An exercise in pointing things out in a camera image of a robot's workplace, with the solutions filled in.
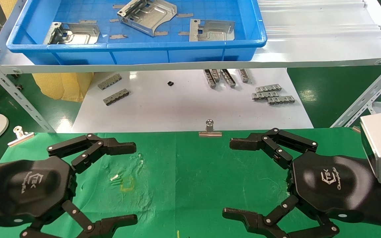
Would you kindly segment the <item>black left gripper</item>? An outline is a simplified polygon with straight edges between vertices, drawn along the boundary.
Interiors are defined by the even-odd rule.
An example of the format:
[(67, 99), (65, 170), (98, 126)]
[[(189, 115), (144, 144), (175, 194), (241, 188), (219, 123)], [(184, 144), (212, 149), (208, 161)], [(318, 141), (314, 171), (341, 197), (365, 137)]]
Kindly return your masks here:
[(41, 229), (67, 212), (83, 229), (77, 238), (112, 238), (118, 228), (138, 223), (135, 214), (91, 222), (71, 202), (76, 187), (71, 166), (56, 156), (0, 163), (0, 226), (32, 223), (21, 238), (57, 238)]

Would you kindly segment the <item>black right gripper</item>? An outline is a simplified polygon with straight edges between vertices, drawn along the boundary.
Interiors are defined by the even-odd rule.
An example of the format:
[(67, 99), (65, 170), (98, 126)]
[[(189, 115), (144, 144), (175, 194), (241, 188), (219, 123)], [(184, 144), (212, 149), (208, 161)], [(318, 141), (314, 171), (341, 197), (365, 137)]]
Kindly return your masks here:
[[(344, 222), (366, 219), (366, 202), (376, 183), (366, 159), (318, 155), (317, 142), (278, 128), (263, 134), (251, 133), (247, 138), (231, 138), (229, 146), (233, 150), (262, 150), (283, 169), (290, 169), (292, 164), (295, 191), (312, 214), (325, 214)], [(293, 157), (283, 147), (304, 154), (292, 163)], [(241, 221), (247, 232), (266, 238), (332, 238), (339, 234), (338, 226), (325, 216), (317, 216), (319, 226), (284, 232), (278, 222), (298, 203), (298, 197), (292, 195), (267, 216), (224, 208), (223, 217)]]

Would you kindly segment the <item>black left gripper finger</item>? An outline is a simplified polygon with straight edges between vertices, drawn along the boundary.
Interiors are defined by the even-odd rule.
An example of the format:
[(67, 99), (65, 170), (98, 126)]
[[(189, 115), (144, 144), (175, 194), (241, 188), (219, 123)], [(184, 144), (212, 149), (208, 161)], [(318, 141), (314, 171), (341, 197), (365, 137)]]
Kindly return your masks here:
[(100, 138), (95, 134), (75, 137), (47, 148), (50, 156), (65, 158), (80, 153), (71, 161), (72, 170), (80, 174), (98, 161), (103, 155), (128, 155), (137, 151), (134, 142), (118, 142), (115, 138)]

